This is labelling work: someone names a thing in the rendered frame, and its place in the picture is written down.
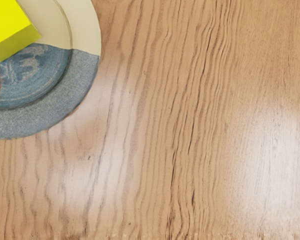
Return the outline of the blue and cream plate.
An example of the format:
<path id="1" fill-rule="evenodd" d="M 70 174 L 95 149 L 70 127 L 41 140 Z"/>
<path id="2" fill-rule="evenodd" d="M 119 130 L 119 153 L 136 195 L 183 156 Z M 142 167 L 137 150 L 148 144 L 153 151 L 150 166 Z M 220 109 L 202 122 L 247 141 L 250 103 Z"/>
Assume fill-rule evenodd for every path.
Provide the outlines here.
<path id="1" fill-rule="evenodd" d="M 51 128 L 89 92 L 102 48 L 92 0 L 15 0 L 41 38 L 0 62 L 0 140 Z"/>

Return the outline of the yellow block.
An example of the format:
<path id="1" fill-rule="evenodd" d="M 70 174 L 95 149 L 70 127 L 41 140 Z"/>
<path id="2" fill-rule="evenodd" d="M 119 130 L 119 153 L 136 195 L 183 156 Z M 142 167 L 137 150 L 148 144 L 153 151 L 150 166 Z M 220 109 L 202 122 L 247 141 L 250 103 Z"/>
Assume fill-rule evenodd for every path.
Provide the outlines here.
<path id="1" fill-rule="evenodd" d="M 0 62 L 41 38 L 17 0 L 0 0 Z"/>

